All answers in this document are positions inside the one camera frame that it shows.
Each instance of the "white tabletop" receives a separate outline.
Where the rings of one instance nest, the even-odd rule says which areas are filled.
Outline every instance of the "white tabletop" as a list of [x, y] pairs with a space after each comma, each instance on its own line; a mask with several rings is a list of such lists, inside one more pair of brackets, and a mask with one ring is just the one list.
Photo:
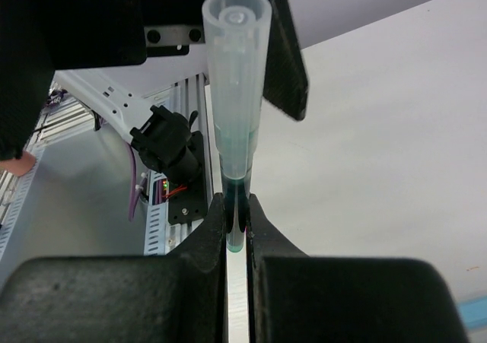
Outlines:
[[[269, 220], [308, 254], [416, 257], [457, 301], [487, 294], [487, 0], [434, 0], [303, 54], [306, 119], [263, 104], [251, 190]], [[232, 342], [244, 263], [228, 256]]]

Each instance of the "orange object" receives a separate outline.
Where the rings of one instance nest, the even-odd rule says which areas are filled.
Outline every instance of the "orange object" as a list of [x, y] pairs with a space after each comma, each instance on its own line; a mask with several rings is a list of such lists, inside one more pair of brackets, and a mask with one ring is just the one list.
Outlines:
[[29, 172], [36, 163], [36, 158], [29, 152], [24, 151], [21, 159], [10, 159], [0, 161], [0, 169], [6, 170], [17, 177]]

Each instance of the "clear liquid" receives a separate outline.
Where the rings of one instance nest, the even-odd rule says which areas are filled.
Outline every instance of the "clear liquid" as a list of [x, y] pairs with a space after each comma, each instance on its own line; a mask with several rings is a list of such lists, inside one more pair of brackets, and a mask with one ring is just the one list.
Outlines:
[[244, 247], [245, 227], [249, 211], [251, 169], [242, 179], [229, 179], [221, 173], [225, 219], [227, 222], [227, 248], [240, 252]]

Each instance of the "blue strip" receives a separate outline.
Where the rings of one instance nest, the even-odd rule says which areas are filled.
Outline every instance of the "blue strip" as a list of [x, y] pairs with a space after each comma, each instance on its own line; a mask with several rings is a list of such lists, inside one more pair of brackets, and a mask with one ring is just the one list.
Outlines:
[[461, 303], [458, 311], [467, 329], [487, 326], [487, 297]]

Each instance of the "test tube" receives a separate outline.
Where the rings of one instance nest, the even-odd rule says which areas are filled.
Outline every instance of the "test tube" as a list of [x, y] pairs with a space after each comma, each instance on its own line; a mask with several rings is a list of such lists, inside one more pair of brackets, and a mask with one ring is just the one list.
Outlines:
[[227, 246], [244, 246], [272, 9], [268, 0], [206, 0], [202, 7]]

